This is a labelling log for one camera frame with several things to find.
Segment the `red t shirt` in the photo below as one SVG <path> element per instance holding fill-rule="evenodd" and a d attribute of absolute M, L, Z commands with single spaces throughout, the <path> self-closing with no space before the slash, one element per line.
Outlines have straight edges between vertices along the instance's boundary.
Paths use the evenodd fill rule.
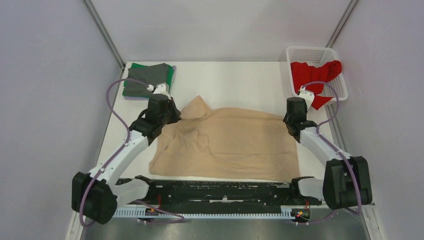
<path fill-rule="evenodd" d="M 298 93 L 300 88 L 308 83 L 316 81 L 328 83 L 335 79 L 342 72 L 342 63 L 338 60 L 333 60 L 321 67 L 315 67 L 308 65 L 306 62 L 292 62 L 290 68 L 294 90 Z M 332 97 L 328 96 L 319 96 L 324 90 L 323 84 L 312 84 L 307 86 L 306 89 L 315 94 L 311 104 L 315 110 L 318 110 L 332 99 Z"/>

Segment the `beige t shirt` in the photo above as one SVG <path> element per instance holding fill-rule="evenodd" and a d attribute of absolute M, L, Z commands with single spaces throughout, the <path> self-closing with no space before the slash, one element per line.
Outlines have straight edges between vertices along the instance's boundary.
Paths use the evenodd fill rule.
<path fill-rule="evenodd" d="M 177 123 L 162 129 L 149 171 L 166 177 L 276 182 L 300 176 L 297 143 L 282 116 L 235 107 L 212 109 L 200 96 L 182 110 Z"/>

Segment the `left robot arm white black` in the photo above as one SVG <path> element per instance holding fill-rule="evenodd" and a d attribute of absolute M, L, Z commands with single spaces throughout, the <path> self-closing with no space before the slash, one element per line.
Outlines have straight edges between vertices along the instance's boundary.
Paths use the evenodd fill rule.
<path fill-rule="evenodd" d="M 88 173 L 75 174 L 71 208 L 80 214 L 81 221 L 87 217 L 104 225 L 126 204 L 136 200 L 151 204 L 156 200 L 157 190 L 146 180 L 132 178 L 122 184 L 118 181 L 135 158 L 162 133 L 163 127 L 178 122 L 180 115 L 174 99 L 167 93 L 153 94 L 147 108 L 127 128 L 127 136 L 115 153 Z"/>

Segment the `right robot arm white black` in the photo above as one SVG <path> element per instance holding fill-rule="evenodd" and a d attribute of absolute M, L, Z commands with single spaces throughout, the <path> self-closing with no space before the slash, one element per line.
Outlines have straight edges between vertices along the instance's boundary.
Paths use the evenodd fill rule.
<path fill-rule="evenodd" d="M 362 156 L 343 151 L 307 119 L 307 103 L 301 97 L 286 100 L 283 122 L 288 133 L 324 165 L 323 179 L 301 176 L 291 180 L 289 199 L 302 204 L 309 197 L 325 201 L 332 210 L 361 208 L 373 202 L 369 165 Z"/>

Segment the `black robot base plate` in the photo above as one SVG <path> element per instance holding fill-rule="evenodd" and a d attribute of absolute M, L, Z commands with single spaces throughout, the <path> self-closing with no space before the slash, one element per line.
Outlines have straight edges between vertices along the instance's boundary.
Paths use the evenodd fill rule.
<path fill-rule="evenodd" d="M 285 182 L 136 179 L 149 186 L 143 202 L 175 214 L 276 214 L 281 206 L 322 205 L 316 198 L 295 196 Z"/>

